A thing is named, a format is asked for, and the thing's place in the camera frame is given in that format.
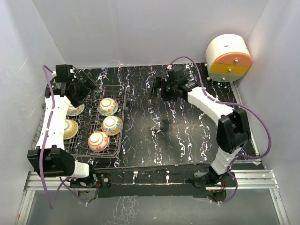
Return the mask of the orange flower bowl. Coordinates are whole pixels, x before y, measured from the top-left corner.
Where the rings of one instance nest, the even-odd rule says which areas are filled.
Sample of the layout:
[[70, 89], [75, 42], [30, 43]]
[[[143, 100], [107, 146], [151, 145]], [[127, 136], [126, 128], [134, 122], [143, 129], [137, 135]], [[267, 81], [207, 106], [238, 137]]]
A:
[[85, 105], [81, 104], [78, 107], [74, 107], [73, 105], [70, 105], [70, 107], [67, 110], [67, 116], [75, 117], [81, 114], [85, 109]]
[[103, 116], [114, 115], [117, 112], [118, 108], [118, 102], [109, 97], [103, 98], [98, 105], [98, 111]]

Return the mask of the yellow sun blue bowl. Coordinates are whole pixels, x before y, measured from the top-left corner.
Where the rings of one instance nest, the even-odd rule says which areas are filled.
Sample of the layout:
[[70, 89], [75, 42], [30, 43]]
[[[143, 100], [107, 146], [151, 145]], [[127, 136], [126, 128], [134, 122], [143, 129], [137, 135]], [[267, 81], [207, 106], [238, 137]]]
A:
[[63, 139], [68, 140], [73, 138], [78, 130], [79, 126], [76, 121], [70, 119], [65, 120]]

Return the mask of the grey wire dish rack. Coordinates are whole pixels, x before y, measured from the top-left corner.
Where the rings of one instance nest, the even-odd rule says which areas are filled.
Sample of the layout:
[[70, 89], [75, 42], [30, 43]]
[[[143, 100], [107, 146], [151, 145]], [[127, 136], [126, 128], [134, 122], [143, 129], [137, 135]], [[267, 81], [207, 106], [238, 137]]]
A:
[[[117, 107], [112, 116], [99, 111], [101, 100], [110, 98]], [[115, 158], [119, 155], [125, 107], [129, 100], [129, 88], [124, 85], [100, 85], [84, 100], [84, 109], [75, 117], [67, 119], [77, 123], [77, 133], [64, 140], [67, 153], [79, 157]]]

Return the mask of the blue orange pattern bowl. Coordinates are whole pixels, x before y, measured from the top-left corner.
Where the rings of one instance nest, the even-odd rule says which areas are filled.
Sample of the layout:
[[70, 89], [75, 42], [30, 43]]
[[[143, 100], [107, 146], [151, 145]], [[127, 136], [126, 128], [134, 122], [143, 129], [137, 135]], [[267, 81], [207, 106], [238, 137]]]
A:
[[102, 122], [101, 131], [108, 136], [117, 135], [122, 129], [122, 120], [117, 116], [107, 116]]

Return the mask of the red orange pattern bowl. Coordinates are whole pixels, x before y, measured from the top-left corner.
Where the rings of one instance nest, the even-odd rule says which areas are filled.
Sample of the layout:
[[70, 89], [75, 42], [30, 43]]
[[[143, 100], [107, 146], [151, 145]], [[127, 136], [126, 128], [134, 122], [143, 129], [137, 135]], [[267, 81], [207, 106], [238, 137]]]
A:
[[92, 133], [88, 138], [88, 147], [93, 152], [104, 151], [109, 144], [109, 136], [102, 131]]

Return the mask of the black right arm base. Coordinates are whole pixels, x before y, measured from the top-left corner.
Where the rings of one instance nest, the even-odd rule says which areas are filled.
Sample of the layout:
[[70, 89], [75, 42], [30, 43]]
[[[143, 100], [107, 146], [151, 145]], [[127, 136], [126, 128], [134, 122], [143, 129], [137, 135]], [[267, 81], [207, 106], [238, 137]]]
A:
[[209, 167], [207, 172], [195, 172], [192, 178], [185, 180], [185, 183], [190, 183], [194, 187], [217, 187], [217, 192], [225, 191], [226, 187], [237, 187], [238, 183], [234, 173], [226, 170], [223, 174], [217, 174], [212, 167]]

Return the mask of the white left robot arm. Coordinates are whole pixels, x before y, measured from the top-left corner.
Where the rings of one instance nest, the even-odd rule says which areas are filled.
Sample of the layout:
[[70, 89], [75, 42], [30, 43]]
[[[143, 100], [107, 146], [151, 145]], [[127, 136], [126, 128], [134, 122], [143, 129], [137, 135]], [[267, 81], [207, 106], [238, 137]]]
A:
[[40, 177], [71, 177], [87, 187], [96, 184], [97, 176], [87, 163], [80, 163], [65, 151], [64, 129], [67, 111], [78, 107], [96, 88], [86, 75], [68, 64], [56, 65], [55, 77], [47, 79], [45, 115], [38, 142], [27, 153], [27, 159]]

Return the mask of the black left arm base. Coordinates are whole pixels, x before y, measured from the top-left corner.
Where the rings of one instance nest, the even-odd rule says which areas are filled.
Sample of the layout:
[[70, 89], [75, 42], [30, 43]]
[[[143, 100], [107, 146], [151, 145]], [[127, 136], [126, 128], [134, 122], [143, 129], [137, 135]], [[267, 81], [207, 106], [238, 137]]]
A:
[[95, 188], [99, 190], [101, 188], [110, 188], [112, 183], [112, 176], [109, 172], [90, 169], [90, 174], [86, 178], [79, 178], [71, 180], [71, 188]]

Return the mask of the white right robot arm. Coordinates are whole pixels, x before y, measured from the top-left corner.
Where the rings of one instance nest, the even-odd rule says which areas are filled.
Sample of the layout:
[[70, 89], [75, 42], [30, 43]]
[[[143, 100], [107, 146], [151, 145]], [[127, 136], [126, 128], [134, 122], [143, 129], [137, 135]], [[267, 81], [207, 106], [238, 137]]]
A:
[[218, 152], [209, 168], [209, 181], [214, 186], [220, 186], [225, 182], [230, 163], [251, 138], [247, 113], [241, 108], [234, 109], [219, 103], [200, 83], [188, 80], [181, 67], [171, 68], [167, 74], [166, 78], [154, 79], [150, 98], [157, 97], [160, 91], [165, 102], [183, 99], [215, 122]]

